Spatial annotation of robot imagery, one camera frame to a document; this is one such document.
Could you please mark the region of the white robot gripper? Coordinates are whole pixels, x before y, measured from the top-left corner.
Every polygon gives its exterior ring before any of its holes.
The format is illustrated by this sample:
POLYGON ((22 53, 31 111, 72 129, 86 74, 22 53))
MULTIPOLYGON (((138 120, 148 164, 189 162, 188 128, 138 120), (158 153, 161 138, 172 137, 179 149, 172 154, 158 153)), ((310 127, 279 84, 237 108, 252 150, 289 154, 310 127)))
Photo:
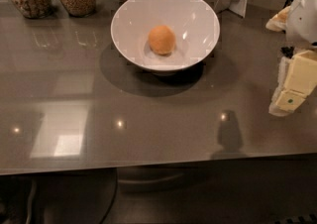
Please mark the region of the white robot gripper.
MULTIPOLYGON (((265 27, 282 32, 298 47, 317 48, 317 0, 293 0, 270 18, 265 27)), ((317 53, 296 51, 292 58, 283 56, 279 63, 278 86, 274 91, 268 113, 283 117, 293 113, 317 86, 317 53)))

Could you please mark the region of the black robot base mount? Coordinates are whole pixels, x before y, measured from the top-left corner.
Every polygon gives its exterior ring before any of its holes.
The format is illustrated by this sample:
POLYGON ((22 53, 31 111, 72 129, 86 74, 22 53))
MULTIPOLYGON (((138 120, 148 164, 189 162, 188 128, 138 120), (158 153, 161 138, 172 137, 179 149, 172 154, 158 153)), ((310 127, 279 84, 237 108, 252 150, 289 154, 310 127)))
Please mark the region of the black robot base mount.
POLYGON ((292 58, 294 55, 294 47, 282 47, 281 53, 287 57, 287 58, 292 58))

